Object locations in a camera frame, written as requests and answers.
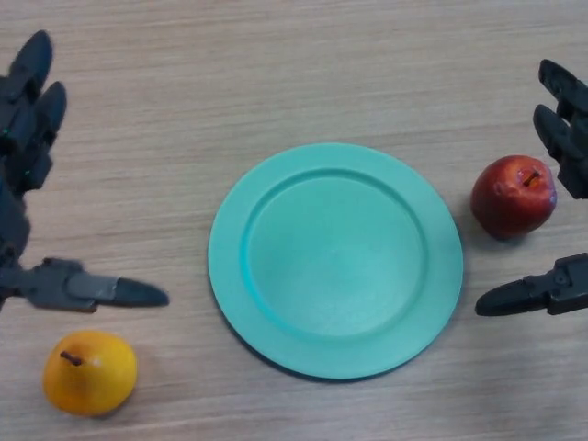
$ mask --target robotic hand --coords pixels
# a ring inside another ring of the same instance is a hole
[[[47,32],[34,34],[0,76],[0,308],[8,297],[24,297],[33,306],[94,312],[99,304],[155,307],[169,303],[157,287],[119,277],[88,274],[75,260],[46,258],[30,270],[18,259],[30,233],[24,196],[40,189],[49,174],[50,148],[66,109],[65,88],[41,89],[51,68]]]
[[[539,82],[558,100],[557,111],[539,105],[533,122],[549,156],[560,165],[558,179],[576,199],[588,198],[588,87],[550,60],[539,65]],[[588,308],[588,254],[559,259],[542,276],[527,276],[484,294],[483,316],[547,309],[551,315]]]

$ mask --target wood grain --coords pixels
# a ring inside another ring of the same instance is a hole
[[[39,28],[70,106],[45,188],[28,197],[24,261],[78,257],[167,289],[159,311],[88,317],[9,301],[0,317],[2,441],[585,440],[585,312],[483,320],[485,290],[588,251],[588,204],[561,186],[551,220],[493,243],[466,200],[508,154],[549,161],[534,132],[551,58],[588,78],[585,0],[1,0],[0,65]],[[227,331],[209,289],[209,228],[231,185],[287,148],[344,141],[418,169],[450,207],[466,281],[439,339],[409,365],[352,384],[295,379]],[[65,334],[123,335],[138,389],[107,420],[44,400]]]

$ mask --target red apple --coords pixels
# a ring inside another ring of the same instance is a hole
[[[557,200],[549,168],[536,158],[518,154],[484,169],[471,191],[470,208],[489,235],[504,240],[543,225]]]

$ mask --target apple stem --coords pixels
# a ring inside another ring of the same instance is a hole
[[[80,366],[80,365],[82,365],[82,363],[84,363],[84,360],[82,358],[80,358],[79,356],[73,356],[67,351],[62,351],[59,354],[59,356],[61,358],[65,358],[67,361],[72,363],[74,366]]]
[[[525,181],[523,182],[523,185],[525,187],[529,187],[529,185],[531,184],[531,182],[533,182],[534,179],[537,179],[540,176],[539,172],[537,170],[533,170],[533,173],[531,174],[530,177],[528,177],[527,179],[525,179]]]

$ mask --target teal plate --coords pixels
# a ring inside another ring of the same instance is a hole
[[[314,144],[248,172],[210,234],[212,289],[233,330],[280,367],[361,379],[417,356],[455,309],[458,230],[401,161]]]

